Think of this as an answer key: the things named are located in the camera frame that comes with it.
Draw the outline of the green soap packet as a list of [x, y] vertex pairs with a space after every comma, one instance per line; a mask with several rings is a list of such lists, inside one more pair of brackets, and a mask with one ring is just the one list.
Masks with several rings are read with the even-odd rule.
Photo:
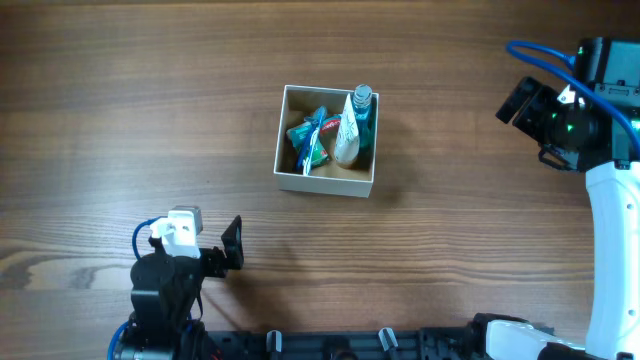
[[[305, 143], [305, 139], [309, 134], [309, 132], [312, 130], [312, 127], [313, 125], [310, 122], [305, 121], [302, 124], [287, 130], [286, 135], [288, 139], [291, 141], [292, 146], [296, 151], [296, 154], [300, 153], [300, 150]], [[327, 151], [325, 150], [321, 141], [317, 140], [312, 153], [312, 167], [315, 168], [318, 166], [322, 166], [328, 160], [329, 160], [329, 156]]]

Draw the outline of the blue disposable razor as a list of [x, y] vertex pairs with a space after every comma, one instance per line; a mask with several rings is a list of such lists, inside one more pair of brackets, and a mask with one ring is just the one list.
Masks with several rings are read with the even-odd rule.
[[309, 153], [311, 152], [311, 136], [313, 132], [316, 130], [317, 121], [312, 120], [307, 122], [308, 126], [306, 127], [306, 134], [301, 138], [298, 157], [296, 160], [295, 170], [301, 171], [303, 169], [304, 160], [307, 158]]

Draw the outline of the white leaf-print cream tube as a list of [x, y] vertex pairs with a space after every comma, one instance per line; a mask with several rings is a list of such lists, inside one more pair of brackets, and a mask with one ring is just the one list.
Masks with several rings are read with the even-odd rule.
[[334, 158], [340, 167], [349, 168], [357, 159], [360, 145], [359, 130], [350, 94], [346, 97], [340, 118]]

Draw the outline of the white cardboard box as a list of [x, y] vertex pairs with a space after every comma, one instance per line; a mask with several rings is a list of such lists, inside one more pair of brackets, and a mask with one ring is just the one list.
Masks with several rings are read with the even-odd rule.
[[378, 115], [380, 96], [375, 93], [370, 115], [370, 147], [362, 160], [343, 168], [331, 159], [314, 168], [308, 176], [295, 169], [296, 151], [286, 131], [300, 125], [318, 107], [324, 106], [331, 115], [343, 110], [348, 92], [302, 85], [284, 87], [278, 126], [273, 173], [281, 190], [311, 192], [367, 198], [375, 180]]

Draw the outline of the teal toothpaste tube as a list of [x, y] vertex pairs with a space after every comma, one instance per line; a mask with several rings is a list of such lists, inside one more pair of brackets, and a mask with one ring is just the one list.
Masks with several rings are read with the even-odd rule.
[[[323, 136], [325, 134], [335, 132], [339, 128], [340, 122], [340, 115], [334, 115], [326, 118], [321, 126], [320, 135]], [[304, 134], [308, 133], [313, 123], [314, 121], [311, 117], [305, 117], [304, 122], [299, 126], [299, 132]]]

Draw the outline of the blue white toothbrush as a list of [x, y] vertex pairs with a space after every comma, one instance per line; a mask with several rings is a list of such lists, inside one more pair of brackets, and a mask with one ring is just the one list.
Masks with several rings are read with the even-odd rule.
[[310, 172], [311, 172], [312, 160], [313, 160], [313, 151], [314, 151], [315, 144], [316, 144], [318, 136], [319, 136], [319, 132], [320, 132], [321, 126], [323, 125], [323, 122], [324, 122], [326, 116], [327, 116], [327, 109], [326, 109], [325, 106], [319, 107], [318, 109], [315, 110], [315, 112], [313, 114], [313, 119], [317, 121], [317, 127], [316, 127], [316, 130], [313, 132], [313, 134], [311, 136], [311, 152], [309, 153], [307, 158], [304, 160], [304, 165], [303, 165], [303, 169], [302, 169], [302, 174], [304, 176], [308, 176], [310, 174]]

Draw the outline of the blue mouthwash bottle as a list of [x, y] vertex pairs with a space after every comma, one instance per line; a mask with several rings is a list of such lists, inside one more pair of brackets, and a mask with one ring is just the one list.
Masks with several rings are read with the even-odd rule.
[[352, 96], [352, 106], [359, 131], [359, 150], [364, 153], [369, 148], [372, 89], [369, 85], [358, 85]]

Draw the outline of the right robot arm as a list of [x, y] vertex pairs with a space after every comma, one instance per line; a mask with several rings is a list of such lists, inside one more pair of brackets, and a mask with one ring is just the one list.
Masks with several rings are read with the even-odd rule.
[[496, 116], [532, 138], [540, 162], [582, 173], [594, 226], [594, 297], [576, 345], [527, 321], [479, 314], [468, 352], [490, 359], [636, 359], [639, 356], [639, 44], [586, 38], [574, 54], [527, 41], [513, 57], [565, 83], [562, 92], [523, 78]]

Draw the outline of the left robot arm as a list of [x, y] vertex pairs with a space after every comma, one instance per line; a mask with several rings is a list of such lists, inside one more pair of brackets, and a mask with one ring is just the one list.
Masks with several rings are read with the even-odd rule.
[[221, 347], [191, 309], [203, 307], [205, 278], [224, 278], [230, 270], [243, 267], [242, 218], [236, 216], [221, 235], [222, 248], [201, 248], [197, 255], [187, 256], [169, 252], [169, 243], [159, 234], [161, 225], [174, 231], [169, 217], [148, 219], [134, 229], [133, 248], [143, 227], [154, 230], [149, 237], [154, 251], [144, 256], [134, 252], [136, 262], [130, 271], [133, 312], [112, 336], [106, 358], [222, 359]]

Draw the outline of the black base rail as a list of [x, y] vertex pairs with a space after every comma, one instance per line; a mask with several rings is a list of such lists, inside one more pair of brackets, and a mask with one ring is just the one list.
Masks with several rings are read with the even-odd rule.
[[282, 360], [435, 360], [487, 359], [478, 345], [463, 343], [462, 327], [421, 328], [396, 331], [395, 342], [385, 345], [377, 331], [278, 332], [270, 340], [265, 333], [211, 331], [219, 347], [215, 359]]

